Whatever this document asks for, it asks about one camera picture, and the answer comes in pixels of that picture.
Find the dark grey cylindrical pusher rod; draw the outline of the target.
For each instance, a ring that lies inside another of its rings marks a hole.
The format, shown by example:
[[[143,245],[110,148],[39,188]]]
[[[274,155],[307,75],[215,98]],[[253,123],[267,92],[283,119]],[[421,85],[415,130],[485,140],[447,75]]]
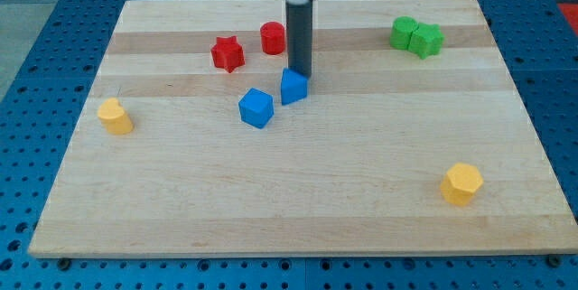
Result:
[[[288,67],[305,78],[312,75],[312,1],[286,0]]]

